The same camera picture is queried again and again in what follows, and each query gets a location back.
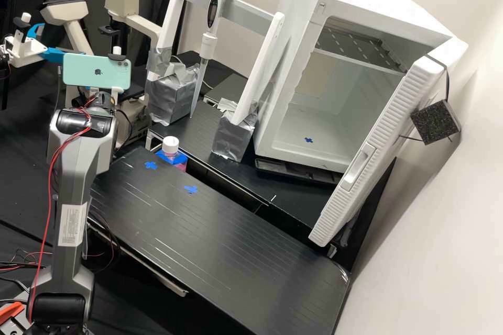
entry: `red wire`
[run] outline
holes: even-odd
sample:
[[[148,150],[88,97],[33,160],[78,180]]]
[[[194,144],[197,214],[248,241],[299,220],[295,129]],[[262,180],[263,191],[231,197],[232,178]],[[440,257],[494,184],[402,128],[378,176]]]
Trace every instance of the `red wire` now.
[[[32,256],[32,255],[35,255],[35,254],[40,254],[40,251],[35,251],[35,252],[33,252],[33,253],[29,253],[29,254],[27,254],[27,255],[25,256],[25,259],[26,259],[26,258],[28,258],[29,256]],[[43,252],[43,254],[45,254],[45,255],[52,255],[52,253],[50,253],[50,252]]]
[[[91,116],[87,111],[85,111],[83,108],[78,108],[78,111],[81,113],[85,114],[86,118],[89,120],[91,119]],[[82,136],[86,132],[88,132],[91,128],[86,127],[82,131],[74,133],[72,136],[66,139],[66,141],[54,152],[52,155],[51,163],[49,165],[49,175],[48,175],[48,184],[47,184],[47,194],[48,194],[48,210],[47,210],[47,219],[46,219],[46,227],[45,230],[43,231],[43,238],[42,238],[42,245],[40,247],[40,253],[39,253],[39,258],[38,258],[38,265],[37,265],[37,272],[35,274],[35,278],[33,280],[33,292],[30,295],[30,302],[28,303],[29,307],[29,315],[28,315],[28,320],[31,323],[31,315],[33,312],[33,302],[35,300],[35,295],[36,295],[36,290],[37,290],[37,280],[38,280],[38,274],[40,273],[40,267],[42,265],[42,255],[43,255],[43,248],[46,244],[46,239],[47,239],[47,231],[49,229],[49,221],[51,219],[51,207],[52,207],[52,198],[51,198],[51,175],[52,175],[52,170],[54,169],[54,164],[58,160],[59,155],[61,152],[70,144],[73,140],[76,138]]]
[[[7,271],[12,271],[12,270],[17,270],[18,268],[21,268],[21,267],[20,266],[9,267],[9,268],[6,268],[6,269],[0,269],[0,271],[7,272]]]
[[[84,107],[88,107],[96,99],[96,94],[89,97],[88,101],[85,103]]]

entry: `black wire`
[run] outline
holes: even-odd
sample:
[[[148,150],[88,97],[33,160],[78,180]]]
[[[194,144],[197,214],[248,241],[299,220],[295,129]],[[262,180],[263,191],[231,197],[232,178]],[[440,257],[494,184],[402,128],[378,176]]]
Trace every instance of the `black wire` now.
[[[16,300],[13,298],[0,298],[0,304],[13,304],[16,302],[22,303],[23,305],[28,304],[28,301],[26,301],[26,300]]]
[[[114,242],[117,245],[117,258],[115,258],[114,253],[114,257],[109,260],[106,266],[94,272],[99,273],[105,271],[106,269],[118,263],[118,260],[121,257],[121,245],[119,244],[119,240],[117,239],[117,237],[112,233],[110,226],[108,225],[108,222],[102,215],[100,215],[98,212],[92,209],[89,210],[89,215],[94,217],[94,219],[108,232],[108,236],[110,238],[110,246],[112,247],[112,249],[114,248]]]
[[[122,145],[120,146],[120,148],[122,148],[122,147],[126,144],[126,141],[128,141],[128,140],[131,138],[131,136],[133,135],[133,124],[131,123],[131,121],[129,120],[129,118],[127,117],[127,115],[126,115],[126,113],[125,113],[124,111],[122,111],[121,109],[117,109],[116,111],[117,111],[118,113],[121,113],[121,114],[124,116],[124,118],[126,118],[126,120],[127,120],[128,124],[129,124],[129,135],[127,136],[127,139],[126,139],[126,140],[124,140],[124,142],[123,142],[123,143],[122,143]]]
[[[23,263],[23,262],[0,261],[0,269],[9,268],[9,267],[35,267],[35,268],[37,268],[37,265],[30,264],[30,263]]]
[[[451,79],[449,77],[449,70],[447,69],[447,65],[442,63],[441,61],[435,59],[434,57],[426,54],[426,57],[433,60],[435,63],[441,65],[445,69],[445,101],[449,102],[449,90],[451,86]]]
[[[404,135],[398,135],[398,137],[403,137],[404,139],[409,139],[409,140],[414,140],[414,141],[422,141],[421,139],[411,138],[411,137],[404,136]]]
[[[29,293],[30,292],[30,289],[28,289],[28,287],[26,285],[24,285],[21,281],[19,280],[16,280],[16,279],[11,279],[11,278],[8,278],[8,277],[2,277],[0,276],[0,280],[4,280],[4,281],[8,281],[8,282],[11,282],[11,283],[14,283],[16,284],[17,286],[19,286],[22,290],[24,290],[25,292]]]

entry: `label sticker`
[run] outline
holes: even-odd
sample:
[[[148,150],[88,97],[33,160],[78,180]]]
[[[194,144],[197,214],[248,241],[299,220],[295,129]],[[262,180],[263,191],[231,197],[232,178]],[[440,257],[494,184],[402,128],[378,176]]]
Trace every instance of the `label sticker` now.
[[[88,204],[63,204],[58,246],[76,247],[82,243]]]

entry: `scratched surface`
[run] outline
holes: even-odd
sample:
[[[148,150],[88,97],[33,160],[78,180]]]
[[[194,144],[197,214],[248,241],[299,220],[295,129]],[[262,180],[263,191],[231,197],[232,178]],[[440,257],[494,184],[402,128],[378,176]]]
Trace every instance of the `scratched surface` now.
[[[251,142],[241,163],[211,153],[211,145],[222,113],[199,101],[191,118],[184,117],[167,127],[155,124],[151,130],[160,138],[176,136],[180,149],[206,168],[231,180],[265,203],[274,204],[310,228],[318,220],[333,186],[309,184],[283,176],[266,174],[255,169],[255,153]]]
[[[122,241],[252,332],[332,333],[348,289],[338,265],[147,150],[92,196]]]

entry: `smartphone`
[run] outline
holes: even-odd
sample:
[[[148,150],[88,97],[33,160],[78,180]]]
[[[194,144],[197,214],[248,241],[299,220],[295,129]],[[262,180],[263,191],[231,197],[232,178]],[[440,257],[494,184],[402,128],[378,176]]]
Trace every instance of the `smartphone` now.
[[[63,56],[63,82],[66,85],[129,89],[131,62],[108,57],[66,53]]]

